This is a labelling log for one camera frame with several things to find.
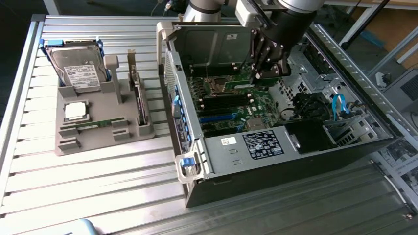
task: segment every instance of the metal bracket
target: metal bracket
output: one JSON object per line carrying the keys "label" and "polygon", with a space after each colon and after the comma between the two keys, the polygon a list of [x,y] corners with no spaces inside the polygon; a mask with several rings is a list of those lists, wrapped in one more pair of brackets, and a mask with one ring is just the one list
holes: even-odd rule
{"label": "metal bracket", "polygon": [[405,117],[397,111],[383,94],[381,93],[379,89],[375,87],[373,82],[369,80],[367,76],[357,66],[355,62],[345,52],[345,50],[338,46],[337,42],[327,34],[326,30],[322,28],[321,25],[314,24],[311,26],[313,31],[322,38],[326,47],[335,55],[335,58],[339,60],[341,64],[345,66],[347,72],[350,72],[353,78],[355,79],[357,83],[361,85],[363,91],[367,93],[369,97],[382,110],[382,112],[387,115],[391,115],[399,124],[405,127],[405,129],[410,132],[413,136],[418,135],[417,130],[413,128],[411,124],[406,121]]}
{"label": "metal bracket", "polygon": [[175,28],[172,22],[162,21],[156,24],[156,63],[162,64],[162,43],[174,33]]}

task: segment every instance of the product label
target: product label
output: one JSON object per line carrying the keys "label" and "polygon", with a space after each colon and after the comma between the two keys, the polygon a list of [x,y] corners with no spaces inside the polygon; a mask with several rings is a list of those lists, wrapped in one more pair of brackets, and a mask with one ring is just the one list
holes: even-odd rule
{"label": "product label", "polygon": [[92,128],[99,128],[99,125],[79,127],[78,130],[82,131],[82,130],[92,129]]}
{"label": "product label", "polygon": [[237,139],[235,139],[235,137],[229,137],[229,138],[221,139],[221,142],[222,142],[222,145],[230,145],[230,144],[237,143]]}
{"label": "product label", "polygon": [[238,38],[238,34],[229,34],[227,40],[235,40]]}
{"label": "product label", "polygon": [[251,158],[258,160],[285,154],[281,143],[273,131],[243,135]]}
{"label": "product label", "polygon": [[67,66],[64,70],[75,88],[99,86],[99,77],[94,65]]}

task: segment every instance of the motherboard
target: motherboard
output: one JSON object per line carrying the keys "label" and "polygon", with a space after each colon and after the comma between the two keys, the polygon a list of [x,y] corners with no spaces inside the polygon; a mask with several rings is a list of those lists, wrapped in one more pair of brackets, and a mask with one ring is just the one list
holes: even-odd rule
{"label": "motherboard", "polygon": [[279,78],[263,79],[255,86],[249,81],[250,70],[247,65],[211,72],[191,70],[187,83],[206,137],[266,129],[279,121],[269,93]]}

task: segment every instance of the black robot arm segment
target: black robot arm segment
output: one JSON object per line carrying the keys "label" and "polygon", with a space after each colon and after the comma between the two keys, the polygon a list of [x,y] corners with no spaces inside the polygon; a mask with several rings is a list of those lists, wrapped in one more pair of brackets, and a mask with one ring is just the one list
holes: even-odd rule
{"label": "black robot arm segment", "polygon": [[289,5],[281,4],[282,1],[273,1],[271,5],[258,4],[255,0],[246,0],[254,7],[259,27],[251,30],[251,83],[259,79],[289,76],[291,69],[287,64],[287,58],[291,48],[299,42],[303,34],[314,21],[317,11],[289,8]]}

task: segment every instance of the blue latch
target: blue latch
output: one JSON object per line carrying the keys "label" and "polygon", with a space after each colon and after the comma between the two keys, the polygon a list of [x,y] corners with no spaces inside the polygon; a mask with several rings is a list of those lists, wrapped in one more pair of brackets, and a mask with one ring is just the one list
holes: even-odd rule
{"label": "blue latch", "polygon": [[182,158],[180,159],[180,166],[188,167],[195,165],[195,159],[194,158]]}
{"label": "blue latch", "polygon": [[48,47],[62,47],[64,45],[63,40],[48,40]]}
{"label": "blue latch", "polygon": [[39,39],[39,48],[44,47],[44,44],[46,44],[46,40]]}
{"label": "blue latch", "polygon": [[175,100],[172,101],[172,103],[176,105],[179,102],[180,97],[176,95]]}
{"label": "blue latch", "polygon": [[337,117],[337,101],[338,101],[338,98],[341,98],[341,111],[346,111],[347,114],[350,113],[350,110],[346,107],[346,97],[345,97],[345,95],[343,94],[337,94],[334,96],[334,98],[333,98],[333,104],[331,104],[333,113],[334,113],[334,121],[338,120],[338,117]]}

